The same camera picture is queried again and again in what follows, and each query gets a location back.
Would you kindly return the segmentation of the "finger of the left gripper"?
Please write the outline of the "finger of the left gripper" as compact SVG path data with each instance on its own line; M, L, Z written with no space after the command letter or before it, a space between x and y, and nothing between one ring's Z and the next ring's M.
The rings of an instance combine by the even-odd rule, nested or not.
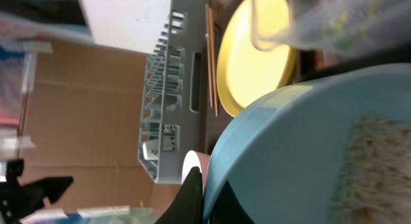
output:
M22 189L36 199L43 200L44 198L47 198L50 203L56 203L73 182L74 178L72 176L46 177L24 184Z

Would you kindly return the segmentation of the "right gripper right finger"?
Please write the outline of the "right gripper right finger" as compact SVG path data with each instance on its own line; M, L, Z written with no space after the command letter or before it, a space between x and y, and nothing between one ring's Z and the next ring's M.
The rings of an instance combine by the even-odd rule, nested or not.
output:
M210 224L254 224L238 201L229 181L223 185L216 199Z

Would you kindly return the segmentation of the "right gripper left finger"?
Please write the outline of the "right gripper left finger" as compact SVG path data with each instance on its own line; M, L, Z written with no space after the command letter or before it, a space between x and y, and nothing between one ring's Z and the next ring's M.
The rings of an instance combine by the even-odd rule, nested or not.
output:
M200 168L192 167L174 201L155 224L202 224L203 183Z

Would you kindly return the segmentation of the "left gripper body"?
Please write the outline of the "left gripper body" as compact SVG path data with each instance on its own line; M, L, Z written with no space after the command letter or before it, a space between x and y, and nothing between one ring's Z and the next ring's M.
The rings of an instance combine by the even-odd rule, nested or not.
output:
M1 160L1 223L15 224L44 208L44 201L24 192L18 178L24 171L23 159Z

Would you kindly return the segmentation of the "light blue bowl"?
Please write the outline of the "light blue bowl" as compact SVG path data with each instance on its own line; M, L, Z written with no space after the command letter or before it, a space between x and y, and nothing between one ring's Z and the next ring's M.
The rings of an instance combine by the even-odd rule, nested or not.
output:
M354 120L410 122L410 65L363 68L272 91L242 110L212 152L207 221L229 183L255 223L325 223Z

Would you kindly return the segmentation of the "rice and nut leftovers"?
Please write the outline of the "rice and nut leftovers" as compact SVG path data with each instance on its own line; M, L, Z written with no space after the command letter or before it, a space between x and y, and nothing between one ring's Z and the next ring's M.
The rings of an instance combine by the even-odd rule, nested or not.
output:
M354 123L329 223L410 223L410 125L366 114Z

